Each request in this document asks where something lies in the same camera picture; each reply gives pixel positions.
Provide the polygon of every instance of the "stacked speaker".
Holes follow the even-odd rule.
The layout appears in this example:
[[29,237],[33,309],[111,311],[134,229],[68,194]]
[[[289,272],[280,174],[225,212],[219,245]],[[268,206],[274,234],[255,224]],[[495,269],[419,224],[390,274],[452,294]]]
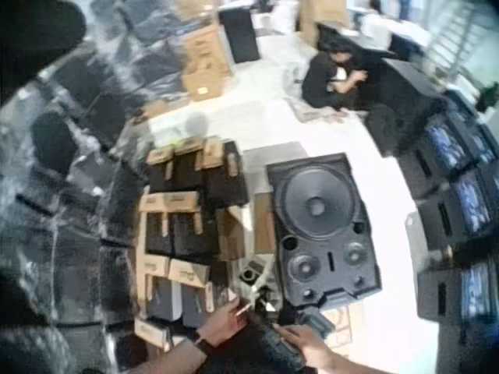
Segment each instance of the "stacked speaker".
[[418,274],[418,315],[451,325],[499,319],[497,254],[465,268],[441,266]]
[[169,349],[228,301],[225,261],[244,256],[248,203],[233,141],[193,137],[149,153],[150,193],[140,201],[136,334]]
[[381,288],[370,223],[347,157],[267,166],[278,272],[297,309],[347,305]]
[[383,157],[398,156],[424,131],[427,119],[444,110],[445,99],[414,67],[385,59],[379,97],[366,127]]

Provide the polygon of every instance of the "tiled floor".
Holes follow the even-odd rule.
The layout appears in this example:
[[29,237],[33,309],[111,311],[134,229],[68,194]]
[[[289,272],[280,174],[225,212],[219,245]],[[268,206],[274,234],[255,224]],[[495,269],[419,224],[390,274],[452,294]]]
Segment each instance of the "tiled floor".
[[[295,35],[260,37],[258,42],[263,58],[237,65],[224,96],[153,120],[151,130],[157,144],[197,134],[233,138],[243,152],[296,142],[311,157],[346,152],[370,217],[383,283],[382,292],[363,301],[363,334],[359,339],[354,336],[349,357],[392,372],[434,372],[438,325],[416,314],[413,263],[405,230],[406,218],[416,208],[396,160],[381,158],[355,114],[342,124],[298,122],[282,99],[283,74],[291,63],[306,64],[314,50]],[[251,167],[253,173],[258,172],[254,165],[246,165],[246,169]],[[263,166],[257,168],[264,173]],[[418,248],[424,251],[421,235],[420,230],[411,234],[420,239],[423,245]]]

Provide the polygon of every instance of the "small speaker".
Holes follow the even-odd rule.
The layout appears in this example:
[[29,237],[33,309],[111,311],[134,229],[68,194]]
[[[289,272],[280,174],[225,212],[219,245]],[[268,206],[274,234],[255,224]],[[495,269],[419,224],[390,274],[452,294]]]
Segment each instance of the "small speaker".
[[429,249],[490,249],[499,222],[499,165],[480,165],[418,205]]
[[462,272],[426,270],[418,274],[418,316],[446,324],[462,321]]
[[205,169],[209,204],[216,208],[247,204],[246,178],[234,141],[224,143],[222,162],[223,165],[219,168]]
[[366,126],[384,157],[398,156],[423,132],[428,117],[444,111],[446,100],[410,63],[386,58],[384,64],[377,103],[389,107],[395,118],[386,107],[377,107]]
[[112,182],[98,207],[101,238],[133,246],[136,201],[143,188],[143,181],[126,164],[115,165]]
[[99,248],[93,235],[59,226],[54,246],[54,315],[57,323],[101,321]]
[[134,274],[132,249],[101,246],[99,254],[99,297],[106,325],[133,321]]
[[199,328],[216,309],[228,302],[228,272],[224,263],[214,263],[204,288],[182,285],[182,325]]
[[397,158],[413,199],[454,181],[479,160],[479,148],[465,123],[445,112],[428,118],[425,131]]
[[203,140],[193,137],[175,147],[173,190],[195,191],[203,187]]
[[379,291],[369,219],[346,156],[268,165],[267,176],[286,300],[340,306]]
[[109,93],[101,93],[77,124],[89,129],[99,143],[110,150],[116,144],[125,122],[125,112],[119,99]]
[[162,277],[151,277],[152,299],[147,303],[147,315],[174,322],[182,315],[182,285]]

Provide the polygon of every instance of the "plastic wrap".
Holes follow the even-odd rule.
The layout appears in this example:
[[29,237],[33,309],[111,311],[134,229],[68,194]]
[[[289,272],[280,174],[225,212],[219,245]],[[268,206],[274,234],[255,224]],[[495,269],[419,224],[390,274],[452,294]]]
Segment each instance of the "plastic wrap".
[[[13,284],[16,299],[27,309],[49,318],[51,315],[51,254],[54,234],[46,217],[22,203],[4,207],[0,216],[0,274]],[[2,313],[22,313],[16,303],[2,306]]]
[[0,333],[0,367],[7,372],[76,373],[75,357],[54,327],[23,326]]
[[99,295],[106,325],[133,320],[135,277],[129,257],[133,249],[101,246]]

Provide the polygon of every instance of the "black speaker cabinet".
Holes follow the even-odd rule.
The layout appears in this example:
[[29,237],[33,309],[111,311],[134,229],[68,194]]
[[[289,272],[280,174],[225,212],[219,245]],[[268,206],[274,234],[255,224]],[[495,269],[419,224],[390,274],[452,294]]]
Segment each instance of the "black speaker cabinet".
[[429,249],[489,248],[498,219],[497,176],[497,164],[480,165],[418,205]]
[[489,164],[499,160],[499,143],[487,125],[476,125],[470,130],[480,153],[480,161]]
[[451,102],[452,110],[462,121],[474,123],[478,119],[478,112],[475,107],[458,90],[446,90],[443,95]]
[[340,306],[379,291],[369,218],[346,155],[268,165],[267,176],[285,299]]
[[106,325],[133,321],[134,275],[131,252],[130,248],[100,248],[99,298]]
[[479,159],[479,148],[465,123],[444,112],[428,118],[425,131],[397,161],[413,199],[422,199]]
[[462,321],[460,269],[425,270],[418,274],[418,316],[446,324]]
[[192,137],[175,147],[173,190],[195,191],[203,186],[203,140]]
[[53,320],[67,324],[99,322],[99,238],[70,226],[59,226],[57,231]]
[[445,110],[446,100],[410,63],[386,58],[384,64],[377,101],[383,109],[372,108],[366,127],[383,157],[398,156],[423,132],[428,117]]
[[182,285],[162,277],[152,277],[152,299],[147,303],[147,315],[174,322],[182,316]]
[[77,124],[89,129],[106,150],[110,150],[119,138],[126,122],[125,111],[119,99],[109,93],[101,93],[94,100]]
[[175,258],[211,260],[220,253],[214,212],[201,207],[195,213],[172,214]]
[[149,193],[170,192],[173,178],[173,148],[164,146],[147,156],[149,166]]
[[182,285],[182,325],[199,328],[216,309],[228,302],[228,272],[224,263],[210,268],[210,281],[204,288]]
[[234,62],[256,61],[260,59],[257,35],[248,7],[221,9],[218,13],[220,24],[225,28],[228,45]]
[[247,204],[248,190],[242,160],[234,141],[223,145],[223,165],[207,168],[207,198],[215,208]]

